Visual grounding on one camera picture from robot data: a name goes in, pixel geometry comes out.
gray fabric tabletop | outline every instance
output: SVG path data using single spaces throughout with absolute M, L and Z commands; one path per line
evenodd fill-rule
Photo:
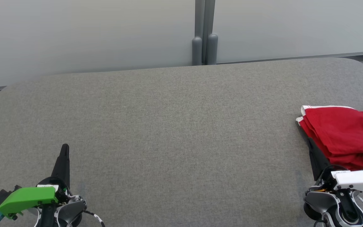
M 0 189 L 71 152 L 106 226 L 312 226 L 301 105 L 363 110 L 363 64 L 323 58 L 46 76 L 0 92 Z M 0 226 L 33 226 L 26 212 Z M 84 214 L 82 227 L 97 227 Z

white wall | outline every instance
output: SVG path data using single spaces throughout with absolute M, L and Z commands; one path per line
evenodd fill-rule
M 194 0 L 0 0 L 0 86 L 191 65 Z
M 216 0 L 217 62 L 363 52 L 363 0 Z

red towel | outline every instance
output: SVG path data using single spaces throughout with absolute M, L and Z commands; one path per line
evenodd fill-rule
M 363 112 L 343 106 L 302 106 L 297 118 L 332 164 L 363 169 Z

